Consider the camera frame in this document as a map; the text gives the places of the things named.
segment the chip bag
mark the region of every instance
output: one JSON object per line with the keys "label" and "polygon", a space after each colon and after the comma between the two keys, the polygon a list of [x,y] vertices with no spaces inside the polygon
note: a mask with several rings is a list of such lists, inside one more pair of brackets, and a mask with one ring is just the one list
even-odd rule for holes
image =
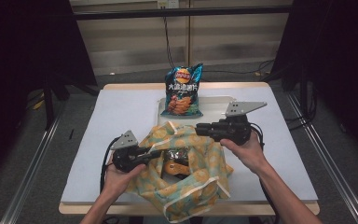
{"label": "chip bag", "polygon": [[161,115],[202,116],[198,97],[202,67],[202,63],[175,67],[165,76],[165,110]]}

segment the white wall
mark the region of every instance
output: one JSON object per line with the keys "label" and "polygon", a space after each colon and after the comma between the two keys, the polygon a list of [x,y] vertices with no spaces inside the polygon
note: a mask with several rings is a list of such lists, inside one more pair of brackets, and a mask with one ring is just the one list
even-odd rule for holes
{"label": "white wall", "polygon": [[[74,12],[155,9],[157,1],[72,0]],[[291,5],[290,0],[183,0],[180,7]],[[275,57],[287,14],[167,18],[175,65],[261,62]],[[95,75],[169,69],[162,18],[79,21]]]}

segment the gray carpet floor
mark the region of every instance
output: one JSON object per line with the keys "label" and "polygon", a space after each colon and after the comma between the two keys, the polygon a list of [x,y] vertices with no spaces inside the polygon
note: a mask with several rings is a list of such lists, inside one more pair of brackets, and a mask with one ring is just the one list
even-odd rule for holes
{"label": "gray carpet floor", "polygon": [[[259,77],[254,73],[244,74],[243,72],[257,70],[258,65],[259,63],[205,66],[202,81],[257,81]],[[242,74],[213,71],[234,71],[242,72]],[[97,77],[97,81],[99,88],[108,83],[163,82],[167,72],[168,69],[100,76]],[[272,81],[269,85],[283,116],[295,118],[295,111],[289,103],[287,92],[281,88],[281,81]],[[58,206],[66,178],[97,98],[76,88],[68,87],[68,90],[72,93],[68,101],[54,101],[56,110],[63,109],[62,118],[37,170],[36,178],[27,194],[17,223],[78,223],[82,218],[82,216],[62,215]],[[36,93],[37,91],[30,93],[30,97]],[[297,124],[291,123],[289,127],[297,126]],[[17,141],[9,153],[2,156],[0,221],[45,134],[45,125],[46,113],[43,105],[37,110],[28,109],[18,128]],[[317,113],[312,125],[320,134],[340,172],[358,197],[358,144],[350,132],[342,132],[340,120],[329,109],[329,106],[324,104],[323,97],[318,98]],[[320,199],[319,218],[324,223],[356,223],[304,129],[293,130],[291,134]],[[128,219],[123,217],[120,223],[127,221]]]}

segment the white table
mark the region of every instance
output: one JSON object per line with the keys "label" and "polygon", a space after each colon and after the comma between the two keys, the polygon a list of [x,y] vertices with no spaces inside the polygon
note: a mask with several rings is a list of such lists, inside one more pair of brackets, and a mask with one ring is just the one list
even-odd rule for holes
{"label": "white table", "polygon": [[[238,101],[266,102],[247,117],[264,133],[265,155],[278,174],[314,213],[320,211],[317,195],[298,155],[281,110],[267,83],[200,83],[199,97],[231,96]],[[158,101],[165,97],[164,83],[109,84],[100,92],[89,126],[83,136],[67,185],[62,194],[63,214],[86,214],[99,195],[103,155],[113,138],[131,129],[142,141],[158,119]],[[212,122],[204,116],[188,122]],[[274,215],[256,175],[225,148],[226,162],[235,171],[229,177],[229,200],[221,200],[203,216],[269,216]],[[162,216],[143,198],[123,194],[107,214],[123,216]]]}

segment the black metal frame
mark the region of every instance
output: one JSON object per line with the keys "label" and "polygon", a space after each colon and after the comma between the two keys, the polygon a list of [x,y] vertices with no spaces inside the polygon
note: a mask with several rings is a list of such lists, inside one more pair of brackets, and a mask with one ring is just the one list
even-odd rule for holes
{"label": "black metal frame", "polygon": [[102,11],[102,12],[76,12],[75,19],[108,20],[108,19],[132,19],[153,17],[183,17],[183,16],[213,16],[213,15],[240,15],[240,14],[270,14],[289,13],[293,9],[305,10],[305,7],[293,8],[292,6],[266,6],[266,7],[201,7],[201,8],[167,8],[167,9],[143,9],[128,11]]}

